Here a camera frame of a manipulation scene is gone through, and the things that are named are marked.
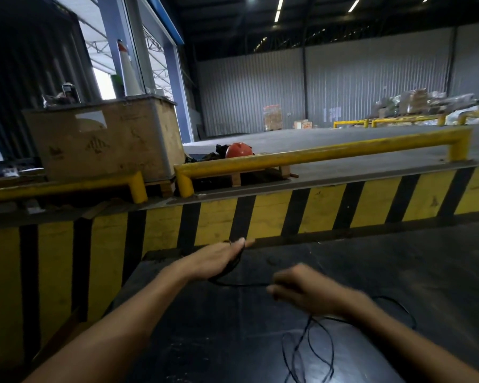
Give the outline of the person's left hand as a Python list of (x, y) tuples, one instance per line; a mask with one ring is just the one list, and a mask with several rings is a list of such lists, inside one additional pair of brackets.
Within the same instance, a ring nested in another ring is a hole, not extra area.
[(206, 280), (220, 275), (234, 261), (220, 259), (221, 243), (210, 244), (171, 265), (171, 272), (184, 281)]

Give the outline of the person's right hand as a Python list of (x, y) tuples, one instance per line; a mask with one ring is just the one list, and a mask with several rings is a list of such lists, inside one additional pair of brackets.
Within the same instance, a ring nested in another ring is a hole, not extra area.
[(364, 295), (348, 288), (305, 264), (281, 271), (293, 271), (298, 279), (300, 302), (290, 302), (312, 315), (347, 317), (364, 301)]

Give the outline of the person's right forearm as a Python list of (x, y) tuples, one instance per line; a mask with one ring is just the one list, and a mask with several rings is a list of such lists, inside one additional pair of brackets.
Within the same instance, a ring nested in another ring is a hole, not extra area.
[(425, 383), (479, 383), (479, 371), (403, 325), (367, 295), (347, 290), (342, 314), (405, 378)]

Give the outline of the person's left forearm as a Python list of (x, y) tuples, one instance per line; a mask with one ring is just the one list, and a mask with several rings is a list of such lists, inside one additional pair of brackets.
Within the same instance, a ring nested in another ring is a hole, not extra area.
[(147, 286), (78, 335), (23, 383), (121, 381), (189, 279), (182, 259), (166, 266)]

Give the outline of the yellow black striped dock edge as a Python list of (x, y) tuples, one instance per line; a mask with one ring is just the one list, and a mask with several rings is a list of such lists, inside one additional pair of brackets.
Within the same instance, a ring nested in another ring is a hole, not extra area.
[(0, 369), (30, 363), (77, 314), (100, 319), (142, 260), (208, 244), (380, 235), (479, 219), (479, 165), (0, 229)]

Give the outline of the orange hard hat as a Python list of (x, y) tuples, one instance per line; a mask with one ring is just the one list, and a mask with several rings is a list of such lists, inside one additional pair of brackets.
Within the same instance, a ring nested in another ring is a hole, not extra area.
[(252, 147), (250, 147), (248, 144), (243, 142), (232, 143), (225, 152), (226, 159), (246, 157), (246, 156), (252, 156), (252, 155), (254, 155)]

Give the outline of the dark cloth bundle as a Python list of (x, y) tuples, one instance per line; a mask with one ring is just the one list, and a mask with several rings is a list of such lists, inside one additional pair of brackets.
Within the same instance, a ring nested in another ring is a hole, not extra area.
[(196, 163), (202, 161), (221, 160), (226, 158), (226, 153), (230, 144), (216, 144), (212, 145), (186, 145), (185, 151), (185, 163)]

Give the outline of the wrapped pallet of boxes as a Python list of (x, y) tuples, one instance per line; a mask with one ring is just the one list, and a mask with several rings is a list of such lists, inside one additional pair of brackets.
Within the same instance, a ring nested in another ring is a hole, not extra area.
[(281, 105), (265, 106), (263, 108), (263, 122), (266, 132), (283, 129)]

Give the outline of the large plywood crate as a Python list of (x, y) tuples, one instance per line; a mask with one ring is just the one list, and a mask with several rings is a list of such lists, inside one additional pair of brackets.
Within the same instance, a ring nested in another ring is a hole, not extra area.
[(185, 163), (175, 105), (146, 94), (23, 115), (49, 181), (141, 172), (154, 182)]

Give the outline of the blue steel door column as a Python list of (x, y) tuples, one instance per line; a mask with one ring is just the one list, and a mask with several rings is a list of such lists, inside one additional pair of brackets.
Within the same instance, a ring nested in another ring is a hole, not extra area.
[(133, 71), (143, 92), (153, 92), (155, 79), (148, 54), (144, 28), (162, 46), (172, 90), (182, 143), (193, 141), (189, 103), (183, 79), (179, 46), (184, 44), (178, 18), (169, 0), (97, 0), (117, 74), (121, 57), (117, 40), (126, 44)]

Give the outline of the white traffic cone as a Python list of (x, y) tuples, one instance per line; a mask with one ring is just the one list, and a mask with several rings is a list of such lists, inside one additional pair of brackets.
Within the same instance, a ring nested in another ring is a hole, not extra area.
[(143, 95), (143, 91), (135, 76), (127, 46), (121, 39), (117, 40), (117, 48), (120, 56), (122, 81), (126, 96)]

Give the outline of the pile of wrapped goods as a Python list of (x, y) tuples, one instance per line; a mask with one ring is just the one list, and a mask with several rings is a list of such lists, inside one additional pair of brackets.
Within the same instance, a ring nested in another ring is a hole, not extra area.
[(475, 106), (479, 106), (479, 98), (473, 93), (447, 96), (445, 92), (428, 92), (423, 88), (404, 91), (396, 96), (382, 97), (372, 106), (369, 118), (450, 114)]

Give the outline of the long yellow guard rail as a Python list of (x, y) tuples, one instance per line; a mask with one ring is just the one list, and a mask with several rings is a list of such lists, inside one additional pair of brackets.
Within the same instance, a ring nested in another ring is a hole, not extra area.
[(472, 128), (459, 127), (422, 134), (409, 134), (372, 140), (327, 145), (275, 154), (258, 154), (189, 164), (175, 165), (179, 193), (183, 198), (194, 195), (193, 179), (256, 172), (279, 166), (292, 166), (319, 161), (338, 160), (412, 149), (447, 146), (450, 162), (468, 159)]

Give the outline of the short yellow guard rail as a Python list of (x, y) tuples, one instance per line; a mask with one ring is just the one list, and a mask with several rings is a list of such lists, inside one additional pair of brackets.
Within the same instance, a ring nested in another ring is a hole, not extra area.
[(141, 172), (106, 175), (67, 182), (44, 182), (0, 188), (0, 203), (18, 199), (31, 199), (56, 194), (88, 192), (106, 188), (129, 188), (134, 204), (148, 200), (146, 185)]

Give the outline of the distant yellow guard rail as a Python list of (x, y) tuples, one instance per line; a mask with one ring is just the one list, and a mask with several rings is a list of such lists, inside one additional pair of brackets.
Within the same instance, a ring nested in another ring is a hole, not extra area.
[(364, 120), (336, 121), (332, 128), (341, 128), (346, 126), (363, 128), (394, 127), (407, 126), (424, 123), (427, 126), (466, 126), (479, 123), (479, 110), (473, 111), (455, 111), (449, 115), (414, 115), (394, 118), (375, 118)]

